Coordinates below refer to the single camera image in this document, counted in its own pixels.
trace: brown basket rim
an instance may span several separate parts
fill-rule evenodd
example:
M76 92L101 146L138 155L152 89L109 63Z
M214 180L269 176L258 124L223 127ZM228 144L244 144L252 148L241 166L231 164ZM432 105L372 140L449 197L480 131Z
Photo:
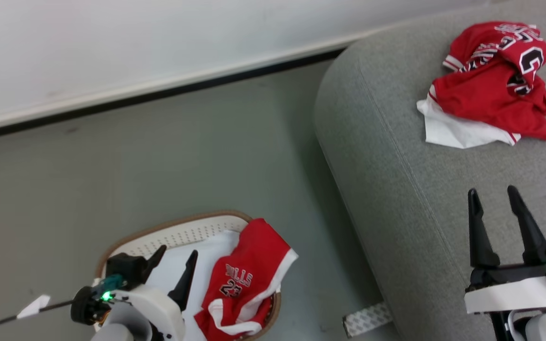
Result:
M113 251L119 248L119 246L122 246L128 242L131 242L132 240L143 237L150 233L154 233L156 231L160 231L165 228L173 227L173 226L188 223L188 222L193 222L194 220L212 218L214 216L221 216L221 215L237 216L238 218L241 218L248 223L252 220L252 218L249 215L242 213L240 211L225 210L225 211L215 211L215 212L204 213L204 214L195 214L195 215L187 216L186 218L181 218L181 219L171 220L165 223L161 223L155 227L151 227L150 229L139 231L138 233L134 233L127 237L121 238L119 241L111 245L98 260L95 276L96 278L100 278L100 276L102 276L102 270L104 270L104 265L106 264L107 259L110 257ZM275 320L277 320L277 317L279 316L279 310L282 305L282 294L275 293L273 296L271 296L271 298L272 298L271 311L269 312L269 315L267 316L267 318L264 320L264 324L265 324L264 328L262 328L260 332L254 335L243 337L238 340L242 340L242 341L256 340L258 339L258 337L261 337L264 333L268 332L269 329L273 326L273 324L275 323Z

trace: gray fabric upholstery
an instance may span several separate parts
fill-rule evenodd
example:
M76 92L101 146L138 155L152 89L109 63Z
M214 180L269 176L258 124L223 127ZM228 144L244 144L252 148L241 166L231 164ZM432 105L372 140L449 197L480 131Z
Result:
M466 315L466 193L478 189L503 263L523 246L506 188L520 189L546 235L546 142L460 150L424 142L416 101L444 74L449 44L475 22L537 24L546 0L515 0L425 18L359 41L327 72L316 130L397 328L406 340L494 340L485 315ZM546 81L546 66L539 72Z

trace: baseboard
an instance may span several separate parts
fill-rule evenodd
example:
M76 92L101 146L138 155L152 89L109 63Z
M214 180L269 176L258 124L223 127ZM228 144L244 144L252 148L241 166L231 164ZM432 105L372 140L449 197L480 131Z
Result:
M354 41L381 29L342 37L300 50L287 51L279 56L256 60L248 64L186 75L182 79L166 78L144 82L130 87L0 114L0 136L333 59Z

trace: laundry basket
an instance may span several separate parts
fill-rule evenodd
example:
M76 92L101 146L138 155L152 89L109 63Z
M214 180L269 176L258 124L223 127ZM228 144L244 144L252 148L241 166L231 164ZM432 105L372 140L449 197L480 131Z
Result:
M238 211L219 211L159 224L113 244L98 261L95 275L97 278L105 276L107 259L113 255L125 252L128 255L143 256L148 259L161 245L176 248L193 242L201 242L226 230L240 233L251 220L252 218L248 215ZM277 320L281 302L281 293L275 293L271 296L271 309L264 320L265 326L255 335L240 337L238 340L256 340L268 332L269 328Z

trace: black baseboard strip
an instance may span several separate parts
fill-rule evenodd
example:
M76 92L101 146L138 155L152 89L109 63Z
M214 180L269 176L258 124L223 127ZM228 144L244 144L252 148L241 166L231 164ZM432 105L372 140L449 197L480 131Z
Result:
M154 101L156 99L164 99L166 97L176 96L182 93L188 93L191 91L198 91L198 90L203 90L210 87L221 86L223 84L228 84L230 82L247 80L248 78L259 77L259 76L268 75L270 73L294 69L295 67L302 67L302 66L306 66L306 65L310 65L314 63L319 63L325 60L331 60L338 57L338 55L341 54L343 50L344 48L340 50L334 50L331 52L325 52L324 54L316 54L314 56L308 56L308 57L300 58L297 60L287 61L285 63L269 65L266 67L262 67L260 69L255 69L251 71L236 73L234 75L215 78L213 80L207 80L207 81L198 82L194 84L188 84L186 86L175 87L173 89L147 93L145 95L130 97L128 99L120 99L113 102L98 104L88 108L80 108L78 110L71 110L69 112L63 112L63 113L52 115L52 116L32 119L30 121L17 123L15 125L0 127L0 136L12 134L15 132L21 132L22 130L29 130L29 129L33 129L33 128L37 128L37 127L41 127L45 125L51 125L52 123L67 121L69 119L79 118L79 117L88 116L88 115L94 115L100 112L106 112L106 111L117 109L117 108L134 106L136 104L141 104L148 101Z

